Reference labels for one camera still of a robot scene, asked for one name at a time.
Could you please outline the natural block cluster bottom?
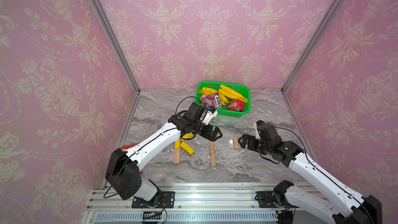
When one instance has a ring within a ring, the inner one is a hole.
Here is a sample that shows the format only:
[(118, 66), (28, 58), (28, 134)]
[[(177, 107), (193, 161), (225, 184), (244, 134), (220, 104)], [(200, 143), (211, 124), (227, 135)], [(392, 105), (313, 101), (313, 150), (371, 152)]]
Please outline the natural block cluster bottom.
[(210, 164), (212, 167), (216, 166), (216, 156), (214, 152), (210, 153)]

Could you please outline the natural wooden block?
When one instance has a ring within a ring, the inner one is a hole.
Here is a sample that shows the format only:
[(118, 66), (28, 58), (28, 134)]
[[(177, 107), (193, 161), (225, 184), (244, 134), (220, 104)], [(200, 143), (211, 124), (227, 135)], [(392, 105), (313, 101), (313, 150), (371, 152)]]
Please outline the natural wooden block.
[(180, 148), (174, 149), (174, 164), (180, 163)]

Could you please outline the natural block cluster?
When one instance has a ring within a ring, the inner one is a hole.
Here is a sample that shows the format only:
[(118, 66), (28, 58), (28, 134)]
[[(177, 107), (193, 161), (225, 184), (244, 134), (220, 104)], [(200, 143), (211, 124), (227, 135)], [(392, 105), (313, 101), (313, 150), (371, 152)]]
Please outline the natural block cluster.
[(214, 152), (210, 153), (210, 164), (212, 167), (216, 166), (216, 156)]
[(233, 137), (233, 146), (235, 149), (239, 149), (239, 142), (237, 137)]

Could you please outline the yellow block diagonal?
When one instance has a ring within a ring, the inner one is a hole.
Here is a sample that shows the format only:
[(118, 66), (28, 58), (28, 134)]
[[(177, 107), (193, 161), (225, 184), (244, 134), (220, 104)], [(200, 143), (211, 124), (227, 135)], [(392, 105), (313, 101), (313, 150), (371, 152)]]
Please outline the yellow block diagonal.
[(177, 141), (175, 142), (175, 144), (174, 144), (174, 148), (175, 148), (175, 149), (180, 149), (180, 143), (181, 143), (181, 141), (180, 141), (180, 140), (177, 140)]

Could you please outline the banana bunch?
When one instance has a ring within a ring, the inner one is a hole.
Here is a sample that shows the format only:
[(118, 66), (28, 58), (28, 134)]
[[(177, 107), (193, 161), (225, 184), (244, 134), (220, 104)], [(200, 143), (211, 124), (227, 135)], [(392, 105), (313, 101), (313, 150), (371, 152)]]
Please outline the banana bunch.
[(236, 92), (235, 90), (225, 86), (225, 85), (220, 85), (219, 93), (224, 95), (225, 97), (233, 100), (240, 100), (244, 103), (248, 103), (248, 99), (245, 98), (242, 94)]
[(212, 89), (212, 88), (207, 88), (203, 87), (201, 90), (198, 91), (200, 95), (202, 94), (207, 94), (207, 95), (212, 95), (218, 93), (218, 90)]

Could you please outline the red dragon fruit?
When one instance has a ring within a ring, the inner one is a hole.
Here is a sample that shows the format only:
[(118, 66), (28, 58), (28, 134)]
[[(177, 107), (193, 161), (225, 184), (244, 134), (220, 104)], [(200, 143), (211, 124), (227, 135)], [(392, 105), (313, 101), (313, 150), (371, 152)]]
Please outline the red dragon fruit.
[(226, 105), (228, 111), (243, 112), (245, 108), (245, 103), (241, 100), (232, 100)]

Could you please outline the purple snack packet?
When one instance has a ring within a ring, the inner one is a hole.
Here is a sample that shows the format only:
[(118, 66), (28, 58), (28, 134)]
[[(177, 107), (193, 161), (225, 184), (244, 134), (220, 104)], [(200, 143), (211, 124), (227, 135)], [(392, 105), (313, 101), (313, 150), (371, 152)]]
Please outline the purple snack packet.
[(222, 102), (219, 97), (219, 93), (215, 94), (202, 94), (200, 97), (201, 102), (206, 106), (212, 106), (216, 109), (222, 108)]

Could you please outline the red snack bag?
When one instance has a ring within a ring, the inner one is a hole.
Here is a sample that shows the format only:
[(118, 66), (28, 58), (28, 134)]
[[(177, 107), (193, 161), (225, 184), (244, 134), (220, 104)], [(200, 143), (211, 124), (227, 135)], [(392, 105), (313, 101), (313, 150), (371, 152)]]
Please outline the red snack bag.
[(120, 149), (121, 149), (122, 151), (127, 151), (128, 149), (133, 148), (133, 147), (135, 147), (135, 146), (136, 146), (136, 144), (126, 145), (126, 146), (120, 147)]

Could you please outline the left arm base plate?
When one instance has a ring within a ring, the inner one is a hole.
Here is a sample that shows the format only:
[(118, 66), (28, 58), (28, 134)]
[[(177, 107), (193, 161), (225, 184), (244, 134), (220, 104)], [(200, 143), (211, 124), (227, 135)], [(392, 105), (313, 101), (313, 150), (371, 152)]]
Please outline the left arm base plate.
[(154, 198), (149, 201), (143, 198), (134, 197), (132, 202), (132, 208), (174, 208), (175, 192), (174, 191), (162, 191), (159, 194), (155, 194)]

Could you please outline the banana bunch right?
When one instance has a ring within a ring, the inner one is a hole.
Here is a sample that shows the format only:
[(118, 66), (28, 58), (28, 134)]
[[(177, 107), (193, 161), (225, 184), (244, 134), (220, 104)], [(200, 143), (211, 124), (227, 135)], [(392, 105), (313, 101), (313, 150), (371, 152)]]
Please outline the banana bunch right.
[(220, 85), (219, 93), (224, 95), (225, 97), (233, 100), (240, 100), (244, 103), (248, 103), (248, 99), (245, 98), (242, 94), (236, 92), (235, 90), (225, 86), (225, 85)]

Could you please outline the green plastic basket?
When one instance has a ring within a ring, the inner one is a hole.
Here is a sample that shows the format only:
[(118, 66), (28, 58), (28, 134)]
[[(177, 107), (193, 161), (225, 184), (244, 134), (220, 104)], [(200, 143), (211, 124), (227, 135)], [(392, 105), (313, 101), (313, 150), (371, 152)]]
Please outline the green plastic basket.
[(203, 82), (199, 83), (199, 85), (197, 87), (196, 97), (198, 98), (198, 100), (195, 100), (195, 101), (199, 103), (201, 95), (198, 93), (198, 91), (201, 90), (203, 87), (212, 88), (212, 89), (215, 89), (215, 90), (219, 91), (220, 85), (225, 85), (225, 86), (235, 90), (236, 92), (242, 94), (245, 98), (248, 99), (248, 103), (245, 103), (245, 108), (244, 108), (243, 112), (228, 111), (226, 109), (226, 105), (229, 102), (231, 102), (233, 99), (229, 99), (229, 98), (225, 97), (224, 95), (222, 95), (221, 93), (218, 92), (219, 93), (219, 97), (220, 97), (221, 102), (222, 102), (222, 108), (221, 109), (217, 109), (219, 115), (230, 116), (230, 117), (242, 117), (245, 114), (250, 112), (250, 110), (251, 110), (251, 92), (250, 92), (249, 88), (244, 86), (244, 85), (232, 84), (232, 83), (222, 83), (222, 82), (212, 82), (212, 81), (203, 81)]

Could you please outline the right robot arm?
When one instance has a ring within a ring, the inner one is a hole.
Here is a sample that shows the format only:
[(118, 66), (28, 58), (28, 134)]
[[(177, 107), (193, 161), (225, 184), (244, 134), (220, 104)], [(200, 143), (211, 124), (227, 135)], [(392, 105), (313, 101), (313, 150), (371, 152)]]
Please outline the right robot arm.
[(283, 164), (301, 175), (321, 194), (322, 198), (307, 193), (294, 183), (283, 180), (272, 192), (259, 191), (255, 199), (260, 207), (272, 204), (286, 212), (301, 208), (328, 224), (381, 224), (382, 204), (373, 196), (365, 197), (346, 186), (311, 158), (304, 147), (293, 141), (284, 142), (278, 128), (257, 121), (254, 136), (244, 134), (237, 142), (241, 148), (260, 154), (270, 162)]

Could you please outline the banana bunch left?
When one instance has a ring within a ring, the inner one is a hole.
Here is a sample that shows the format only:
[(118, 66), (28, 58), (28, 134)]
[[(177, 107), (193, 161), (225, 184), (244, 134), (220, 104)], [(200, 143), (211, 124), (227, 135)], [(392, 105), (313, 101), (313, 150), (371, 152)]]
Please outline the banana bunch left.
[(203, 87), (201, 90), (198, 91), (200, 95), (202, 94), (207, 94), (207, 95), (212, 95), (218, 93), (218, 90), (212, 89), (212, 88), (207, 88)]

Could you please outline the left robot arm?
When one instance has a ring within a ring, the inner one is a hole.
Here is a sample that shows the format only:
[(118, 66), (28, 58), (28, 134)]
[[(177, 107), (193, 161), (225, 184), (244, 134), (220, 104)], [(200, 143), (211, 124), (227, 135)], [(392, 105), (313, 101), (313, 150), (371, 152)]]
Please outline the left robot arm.
[(171, 116), (149, 138), (125, 151), (114, 150), (105, 173), (106, 181), (122, 200), (136, 198), (149, 207), (161, 205), (161, 189), (151, 180), (142, 179), (141, 171), (163, 149), (186, 134), (199, 135), (211, 142), (221, 138), (220, 129), (209, 124), (217, 114), (214, 107), (193, 102), (188, 110)]

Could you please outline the natural block cluster horizontal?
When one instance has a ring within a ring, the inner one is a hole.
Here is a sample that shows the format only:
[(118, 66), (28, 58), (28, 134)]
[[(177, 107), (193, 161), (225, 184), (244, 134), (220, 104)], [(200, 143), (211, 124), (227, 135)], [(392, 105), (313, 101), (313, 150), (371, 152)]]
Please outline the natural block cluster horizontal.
[(215, 142), (209, 142), (210, 153), (215, 153)]

